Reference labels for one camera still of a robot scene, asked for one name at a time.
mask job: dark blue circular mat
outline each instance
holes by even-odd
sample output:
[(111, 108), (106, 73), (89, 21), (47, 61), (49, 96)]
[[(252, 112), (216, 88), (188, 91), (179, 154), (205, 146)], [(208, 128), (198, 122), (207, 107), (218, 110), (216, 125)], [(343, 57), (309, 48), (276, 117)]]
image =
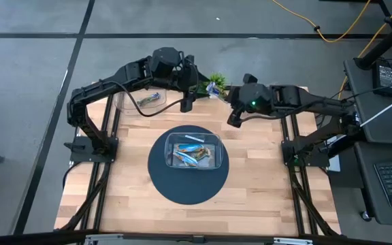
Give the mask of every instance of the dark blue circular mat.
[(170, 133), (212, 133), (198, 126), (175, 127), (160, 136), (150, 150), (148, 171), (158, 192), (179, 204), (198, 204), (209, 200), (222, 189), (229, 171), (229, 157), (223, 146), (223, 162), (218, 169), (176, 169), (165, 162), (165, 142)]

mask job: yellow cable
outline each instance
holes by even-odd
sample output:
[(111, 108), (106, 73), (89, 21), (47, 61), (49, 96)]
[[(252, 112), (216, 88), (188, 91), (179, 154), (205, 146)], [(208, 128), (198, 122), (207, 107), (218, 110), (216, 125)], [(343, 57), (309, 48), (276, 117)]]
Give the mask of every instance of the yellow cable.
[[(272, 1), (273, 1), (274, 3), (276, 3), (277, 5), (279, 5), (279, 7), (281, 7), (283, 10), (286, 10), (287, 12), (289, 12), (289, 13), (291, 13), (291, 14), (293, 14), (293, 15), (299, 17), (299, 18), (302, 18), (302, 19), (308, 21), (308, 23), (310, 23), (313, 27), (317, 27), (317, 25), (314, 24), (309, 18), (306, 18), (305, 16), (301, 16), (300, 14), (295, 13), (295, 12), (293, 12), (293, 11), (287, 9), (286, 7), (284, 7), (282, 4), (280, 4), (280, 3), (277, 2), (276, 0), (272, 0)], [(371, 1), (371, 0), (368, 0), (368, 1), (367, 1), (367, 3), (364, 5), (363, 9), (361, 10), (361, 13), (359, 13), (359, 15), (358, 15), (358, 17), (356, 18), (356, 20), (355, 20), (355, 21), (352, 23), (352, 25), (347, 29), (347, 31), (346, 31), (343, 35), (341, 35), (339, 38), (337, 38), (337, 39), (335, 39), (335, 40), (328, 40), (328, 39), (325, 38), (325, 36), (323, 36), (323, 34), (320, 32), (320, 30), (317, 29), (317, 33), (320, 35), (320, 37), (321, 37), (323, 40), (325, 40), (325, 42), (334, 43), (334, 42), (340, 41), (340, 40), (341, 40), (345, 35), (347, 35), (347, 33), (348, 33), (350, 30), (352, 30), (352, 28), (357, 24), (358, 20), (361, 18), (362, 14), (363, 14), (364, 11), (367, 9), (367, 6), (368, 6), (368, 4), (370, 3), (370, 1)]]
[[(367, 44), (367, 46), (361, 51), (361, 53), (358, 55), (358, 58), (359, 57), (361, 57), (363, 54), (364, 54), (364, 52), (370, 47), (370, 45), (372, 45), (372, 42), (376, 39), (376, 37), (378, 36), (378, 34), (386, 27), (386, 23), (384, 23), (380, 28), (379, 28), (379, 30), (376, 32), (376, 34), (374, 34), (374, 36), (373, 36), (373, 38), (370, 40), (370, 42), (368, 42), (368, 44)], [(341, 98), (341, 94), (342, 94), (342, 91), (343, 91), (343, 89), (344, 89), (344, 85), (346, 84), (346, 82), (347, 82), (347, 77), (344, 77), (344, 80), (343, 80), (343, 83), (341, 84), (341, 88), (340, 88), (340, 93), (338, 94), (338, 99), (340, 99)]]

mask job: floor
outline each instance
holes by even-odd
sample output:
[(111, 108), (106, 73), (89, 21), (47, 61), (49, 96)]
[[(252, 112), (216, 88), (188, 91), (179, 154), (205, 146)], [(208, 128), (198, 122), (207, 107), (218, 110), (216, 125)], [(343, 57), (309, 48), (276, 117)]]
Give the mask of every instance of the floor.
[[(324, 33), (343, 33), (363, 6), (279, 1), (313, 19)], [(89, 2), (90, 19), (84, 17)], [(392, 1), (387, 5), (392, 12)], [(352, 33), (374, 34), (382, 19), (379, 6), (371, 5)], [(77, 33), (87, 33), (86, 38)], [(123, 35), (98, 38), (98, 33)], [(273, 35), (243, 38), (261, 33)], [(344, 78), (342, 61), (357, 56), (368, 41), (327, 44), (296, 35), (313, 33), (308, 23), (268, 0), (0, 0), (0, 155), (5, 157), (0, 235), (12, 232), (36, 165), (43, 174), (25, 232), (52, 230), (69, 161), (63, 143), (74, 132), (63, 105), (73, 89), (106, 78), (156, 48), (173, 46), (194, 54), (202, 73), (221, 72), (232, 84), (252, 73), (264, 84), (296, 84), (333, 95)], [(392, 57), (392, 49), (387, 56)], [(359, 190), (333, 189), (333, 196), (344, 235), (392, 242), (392, 226), (359, 217)]]

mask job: wooden table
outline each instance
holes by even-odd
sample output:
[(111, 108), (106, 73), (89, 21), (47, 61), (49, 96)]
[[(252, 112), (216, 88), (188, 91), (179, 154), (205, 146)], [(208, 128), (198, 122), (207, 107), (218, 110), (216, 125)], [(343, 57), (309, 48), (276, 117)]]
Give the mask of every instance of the wooden table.
[[(152, 92), (138, 93), (148, 95)], [(169, 91), (166, 103), (180, 98), (181, 94)], [(103, 99), (88, 106), (88, 113), (98, 127), (105, 102)], [(230, 112), (229, 105), (209, 98), (197, 100), (193, 110), (186, 114), (180, 113), (179, 105), (151, 118), (144, 118), (135, 110), (123, 110), (117, 134), (119, 148), (110, 172), (100, 230), (114, 233), (297, 235), (291, 185), (280, 151), (280, 121), (250, 120), (237, 129), (226, 123)], [(316, 130), (311, 113), (297, 115), (297, 121), (301, 135)], [(164, 198), (155, 189), (148, 173), (151, 146), (161, 134), (179, 125), (197, 125), (220, 135), (229, 155), (229, 175), (225, 185), (213, 198), (197, 205), (181, 205)], [(84, 201), (91, 170), (92, 163), (82, 163), (68, 175), (56, 228), (67, 223)], [(314, 205), (331, 228), (340, 232), (327, 176), (317, 167), (308, 167), (307, 170)], [(94, 203), (89, 227), (93, 226), (95, 206)], [(302, 212), (304, 221), (308, 222), (303, 204)]]

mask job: desk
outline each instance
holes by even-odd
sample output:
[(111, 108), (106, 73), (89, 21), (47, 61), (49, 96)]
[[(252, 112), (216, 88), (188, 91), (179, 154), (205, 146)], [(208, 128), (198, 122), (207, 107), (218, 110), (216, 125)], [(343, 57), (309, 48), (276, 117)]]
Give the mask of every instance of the desk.
[[(344, 62), (344, 68), (353, 94), (373, 89), (372, 70), (362, 70), (354, 60)], [(366, 93), (355, 97), (361, 122), (373, 117), (376, 113), (392, 104), (392, 98)], [(387, 110), (375, 120), (363, 127), (368, 142), (392, 144), (392, 109)]]
[(370, 203), (367, 212), (374, 216), (378, 223), (392, 225), (392, 207), (388, 204), (374, 169), (375, 163), (392, 161), (392, 145), (357, 142), (354, 149), (363, 176), (366, 199)]
[[(168, 91), (167, 103), (181, 97), (179, 93)], [(105, 99), (88, 106), (96, 125), (102, 121), (104, 107)], [(117, 134), (118, 153), (110, 172), (100, 230), (298, 235), (291, 185), (280, 151), (280, 121), (250, 120), (237, 129), (226, 123), (230, 112), (229, 105), (209, 98), (197, 100), (193, 110), (186, 114), (179, 112), (179, 106), (151, 118), (143, 118), (135, 110), (123, 110)], [(300, 114), (297, 120), (302, 135), (316, 130), (313, 114)], [(225, 185), (213, 198), (197, 205), (180, 205), (164, 198), (148, 174), (150, 147), (161, 134), (178, 125), (197, 125), (220, 135), (229, 155)], [(82, 163), (68, 175), (56, 228), (67, 223), (84, 201), (91, 170), (92, 163)], [(314, 205), (331, 228), (340, 232), (327, 176), (319, 168), (309, 167), (308, 178)], [(90, 219), (94, 217), (95, 206)], [(304, 206), (302, 213), (308, 222)], [(92, 227), (92, 223), (90, 220), (88, 227)]]

